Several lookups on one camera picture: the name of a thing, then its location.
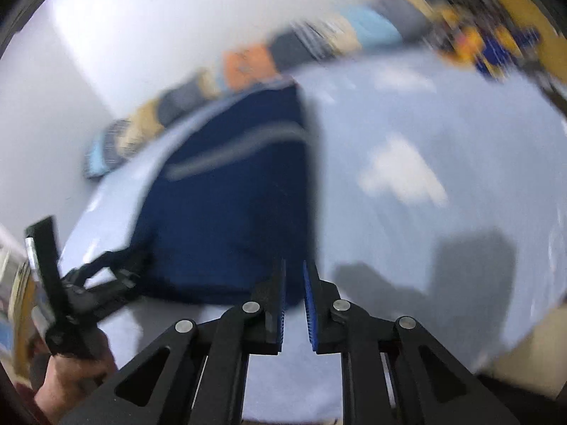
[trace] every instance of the light blue bedsheet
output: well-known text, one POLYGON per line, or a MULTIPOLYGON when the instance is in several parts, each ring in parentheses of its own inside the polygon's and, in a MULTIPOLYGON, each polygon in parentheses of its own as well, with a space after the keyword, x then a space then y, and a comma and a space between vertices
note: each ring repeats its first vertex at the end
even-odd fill
MULTIPOLYGON (((516 345, 566 288, 559 112, 521 76, 490 83, 425 49, 294 77, 314 124, 322 277, 374 316, 415 316, 471 369, 516 345)), ((125 245, 160 165, 233 100, 187 117, 106 176, 62 269, 125 245)), ((177 319, 222 311, 143 299, 101 327, 122 366, 177 319)), ((283 347, 277 357, 252 357, 245 417, 340 417, 339 357, 311 352, 303 308, 287 312, 283 347)))

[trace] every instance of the folded clothes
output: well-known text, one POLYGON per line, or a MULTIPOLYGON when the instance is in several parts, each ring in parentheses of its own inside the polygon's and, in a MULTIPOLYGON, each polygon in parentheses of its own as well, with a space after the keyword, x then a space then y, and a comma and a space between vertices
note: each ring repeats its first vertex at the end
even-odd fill
POLYGON ((186 83, 109 126, 87 153, 84 174, 100 177, 129 160, 178 118, 219 96, 246 90, 293 68, 425 36, 436 8, 447 0, 370 0, 314 21, 297 22, 265 44, 226 52, 216 69, 186 83))

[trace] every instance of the navy blue bag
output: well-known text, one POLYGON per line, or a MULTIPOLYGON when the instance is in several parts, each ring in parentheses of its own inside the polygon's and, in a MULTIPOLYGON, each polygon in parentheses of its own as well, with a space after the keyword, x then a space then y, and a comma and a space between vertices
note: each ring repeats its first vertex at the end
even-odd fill
POLYGON ((131 247, 151 251, 143 294, 235 304, 287 262, 287 302, 311 256, 307 145, 296 85, 251 93, 176 150, 140 211, 131 247))

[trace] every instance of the light blue cloth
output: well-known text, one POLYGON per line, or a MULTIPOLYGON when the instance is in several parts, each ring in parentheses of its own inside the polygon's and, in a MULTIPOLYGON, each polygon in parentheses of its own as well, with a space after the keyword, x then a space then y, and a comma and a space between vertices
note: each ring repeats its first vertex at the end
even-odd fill
MULTIPOLYGON (((567 137, 563 117, 527 79, 488 82, 427 49, 312 65, 294 77, 313 118, 319 271, 343 298, 374 316, 416 317, 471 369, 560 302, 567 137)), ((181 119, 105 177, 67 241, 63 271, 127 244, 167 156, 233 100, 181 119)), ((123 366, 178 319, 222 311, 142 300, 101 328, 123 366)), ((283 343, 279 356, 251 357, 244 417, 340 417, 340 357, 311 351, 302 307, 287 312, 283 343)))
POLYGON ((363 49, 394 45, 402 41, 402 36, 392 22, 366 6, 350 6, 340 13, 352 25, 363 49))
POLYGON ((92 142, 91 149, 85 158, 84 175, 88 179, 91 177, 100 177, 108 173, 109 168, 104 162, 104 134, 106 130, 97 135, 92 142))

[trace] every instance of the orange cloth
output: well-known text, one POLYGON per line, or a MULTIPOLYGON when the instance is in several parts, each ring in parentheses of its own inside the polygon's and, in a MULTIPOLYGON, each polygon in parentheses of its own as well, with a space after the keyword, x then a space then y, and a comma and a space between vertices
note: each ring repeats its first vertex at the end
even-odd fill
POLYGON ((225 53, 225 82, 239 91, 279 74, 266 45, 258 44, 236 52, 225 53))

